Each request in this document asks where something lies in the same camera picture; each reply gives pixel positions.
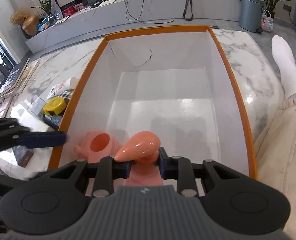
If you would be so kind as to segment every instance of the orange teardrop object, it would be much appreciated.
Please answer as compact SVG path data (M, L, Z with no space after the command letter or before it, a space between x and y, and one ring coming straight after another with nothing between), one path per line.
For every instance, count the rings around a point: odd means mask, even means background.
M160 139L152 132L136 133L116 153L115 161L127 162L146 157L143 162L153 163L155 161L155 152L160 148L160 144Z

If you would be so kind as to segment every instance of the white sock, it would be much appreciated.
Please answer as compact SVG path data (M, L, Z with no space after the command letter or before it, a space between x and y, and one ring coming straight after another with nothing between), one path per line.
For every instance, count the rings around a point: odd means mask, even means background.
M285 99L296 94L296 62L288 43L278 35L272 38L272 56L277 63Z

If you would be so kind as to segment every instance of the gold vase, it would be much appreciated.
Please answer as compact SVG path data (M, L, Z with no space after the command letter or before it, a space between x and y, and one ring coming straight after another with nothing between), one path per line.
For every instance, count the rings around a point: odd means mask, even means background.
M38 33L36 26L39 24L38 16L29 16L23 23L23 30L30 36L34 36Z

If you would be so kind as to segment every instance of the pink toy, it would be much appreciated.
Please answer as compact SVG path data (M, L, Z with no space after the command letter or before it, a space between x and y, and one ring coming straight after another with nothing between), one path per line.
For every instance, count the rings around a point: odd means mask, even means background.
M152 132L139 132L132 136L115 154L115 161L126 162L135 160L131 167L127 186L159 186L163 185L158 160L160 139Z
M98 163L101 158L115 155L120 148L120 143L113 136L94 130L87 133L80 146L75 145L73 150L78 158L86 159L89 163Z

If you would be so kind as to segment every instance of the black tool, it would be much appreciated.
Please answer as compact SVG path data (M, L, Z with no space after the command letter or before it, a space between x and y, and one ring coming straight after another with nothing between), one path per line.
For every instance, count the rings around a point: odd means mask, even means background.
M131 163L111 157L76 160L29 182L9 178L0 185L4 239L289 239L282 228L290 205L277 190L212 160L168 157L162 147L158 166L163 179L177 180L177 192L120 186L114 193L113 180L127 178ZM96 179L85 196L89 178Z
M63 145L66 139L64 132L30 132L15 118L0 118L0 151L19 145L28 149L55 147Z

